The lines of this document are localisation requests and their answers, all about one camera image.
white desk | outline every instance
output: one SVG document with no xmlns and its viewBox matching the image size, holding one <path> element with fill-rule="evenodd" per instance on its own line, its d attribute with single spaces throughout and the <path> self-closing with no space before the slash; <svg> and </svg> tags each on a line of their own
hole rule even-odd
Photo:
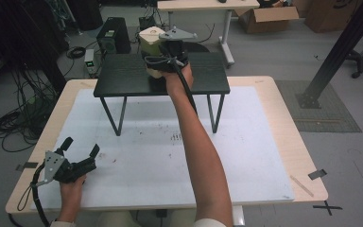
<svg viewBox="0 0 363 227">
<path fill-rule="evenodd" d="M 173 27 L 173 12 L 188 10 L 216 10 L 225 9 L 225 24 L 223 27 L 223 36 L 219 37 L 219 41 L 227 60 L 227 67 L 234 64 L 231 50 L 228 46 L 229 25 L 232 18 L 233 9 L 252 9 L 258 8 L 259 3 L 256 0 L 228 0 L 226 3 L 219 3 L 217 0 L 179 0 L 179 1 L 160 1 L 158 9 L 167 11 L 169 15 L 169 27 Z"/>
<path fill-rule="evenodd" d="M 293 202 L 325 201 L 328 194 L 322 180 L 317 178 L 312 181 L 308 177 L 308 174 L 316 171 L 316 168 L 273 79 L 270 77 L 236 77 L 228 78 L 228 81 L 231 86 L 255 87 L 293 188 L 295 196 Z M 41 164 L 45 151 L 55 147 L 56 140 L 67 115 L 72 109 L 78 91 L 94 88 L 95 85 L 95 79 L 77 79 L 67 83 L 38 144 L 29 158 L 29 162 Z M 36 212 L 29 208 L 32 200 L 28 201 L 25 210 L 17 211 L 17 204 L 29 186 L 34 171 L 35 169 L 31 168 L 23 171 L 7 203 L 6 211 L 8 213 Z"/>
</svg>

tape mark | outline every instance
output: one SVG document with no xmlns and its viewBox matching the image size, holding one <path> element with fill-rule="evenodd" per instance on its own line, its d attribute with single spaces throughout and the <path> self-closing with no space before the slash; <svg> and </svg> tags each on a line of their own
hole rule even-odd
<svg viewBox="0 0 363 227">
<path fill-rule="evenodd" d="M 38 166 L 38 163 L 30 163 L 26 162 L 24 165 L 17 165 L 16 170 L 23 172 L 25 168 L 36 168 Z"/>
<path fill-rule="evenodd" d="M 334 210 L 343 210 L 343 208 L 341 208 L 340 206 L 330 206 L 328 204 L 328 201 L 324 201 L 324 203 L 325 203 L 324 206 L 313 205 L 312 207 L 328 210 L 329 216 L 332 216 L 332 209 L 334 209 Z"/>
<path fill-rule="evenodd" d="M 297 178 L 290 175 L 290 179 L 293 180 L 293 182 L 295 182 L 300 188 L 302 188 L 302 190 L 304 190 L 308 195 L 314 197 L 314 193 L 312 193 L 308 188 L 306 188 L 299 180 L 297 180 Z"/>
<path fill-rule="evenodd" d="M 317 171 L 314 171 L 310 174 L 308 174 L 308 177 L 314 181 L 315 179 L 317 178 L 321 178 L 323 176 L 325 176 L 326 174 L 328 174 L 324 169 L 321 169 L 321 170 L 317 170 Z"/>
</svg>

white paper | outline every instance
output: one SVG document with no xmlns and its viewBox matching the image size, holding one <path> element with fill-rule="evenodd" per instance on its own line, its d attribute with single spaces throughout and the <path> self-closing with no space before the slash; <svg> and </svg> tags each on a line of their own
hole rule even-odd
<svg viewBox="0 0 363 227">
<path fill-rule="evenodd" d="M 168 96 L 128 97 L 121 136 L 92 89 L 80 90 L 55 148 L 71 136 L 69 162 L 100 146 L 81 206 L 166 207 L 195 204 L 176 112 Z M 211 96 L 216 116 L 219 96 Z M 232 87 L 212 133 L 206 96 L 194 96 L 199 119 L 224 166 L 234 203 L 292 201 L 294 194 L 254 87 Z M 106 98 L 118 126 L 123 97 Z M 44 208 L 60 208 L 59 184 L 39 187 Z"/>
</svg>

white sleeve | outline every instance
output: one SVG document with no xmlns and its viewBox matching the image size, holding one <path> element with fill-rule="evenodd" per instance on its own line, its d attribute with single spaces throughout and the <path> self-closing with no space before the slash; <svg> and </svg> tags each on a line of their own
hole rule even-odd
<svg viewBox="0 0 363 227">
<path fill-rule="evenodd" d="M 193 227 L 226 227 L 226 225 L 214 219 L 204 218 L 196 221 Z"/>
<path fill-rule="evenodd" d="M 76 224 L 63 221 L 52 221 L 50 227 L 76 227 Z"/>
</svg>

table leg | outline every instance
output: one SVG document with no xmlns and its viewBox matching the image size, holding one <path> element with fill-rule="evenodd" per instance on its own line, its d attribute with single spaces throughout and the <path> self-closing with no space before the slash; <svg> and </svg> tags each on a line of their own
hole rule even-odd
<svg viewBox="0 0 363 227">
<path fill-rule="evenodd" d="M 211 125 L 212 125 L 212 132 L 217 132 L 217 126 L 219 125 L 219 119 L 220 119 L 220 113 L 222 113 L 222 106 L 223 106 L 223 100 L 225 99 L 225 95 L 220 95 L 219 100 L 219 106 L 217 107 L 217 114 L 216 114 L 216 121 L 214 121 L 214 114 L 212 110 L 212 104 L 211 104 L 211 97 L 210 95 L 207 95 L 208 100 L 208 109 L 209 109 L 209 116 L 211 117 Z"/>
<path fill-rule="evenodd" d="M 109 110 L 108 108 L 108 105 L 105 101 L 105 98 L 104 97 L 101 97 L 101 102 L 102 102 L 102 105 L 104 106 L 104 109 L 105 109 L 105 112 L 109 118 L 109 121 L 111 122 L 111 125 L 114 129 L 114 133 L 117 135 L 117 136 L 120 136 L 120 132 L 122 131 L 122 125 L 123 125 L 123 119 L 124 119 L 124 116 L 125 116 L 125 110 L 126 110 L 126 103 L 128 102 L 128 98 L 125 96 L 123 98 L 123 105 L 122 105 L 122 113 L 120 114 L 120 119 L 119 119 L 119 128 L 116 127 L 116 125 L 114 124 L 114 121 L 113 121 L 113 118 L 112 118 L 112 115 L 111 115 L 111 111 Z"/>
<path fill-rule="evenodd" d="M 173 28 L 173 11 L 169 11 L 167 13 L 167 17 L 169 18 L 169 30 Z"/>
<path fill-rule="evenodd" d="M 227 61 L 227 67 L 229 68 L 234 64 L 234 59 L 232 56 L 232 52 L 228 46 L 228 34 L 229 34 L 229 26 L 232 19 L 232 10 L 228 9 L 225 15 L 225 25 L 223 27 L 223 36 L 219 37 L 220 46 L 222 47 L 223 53 L 225 54 L 225 58 Z"/>
</svg>

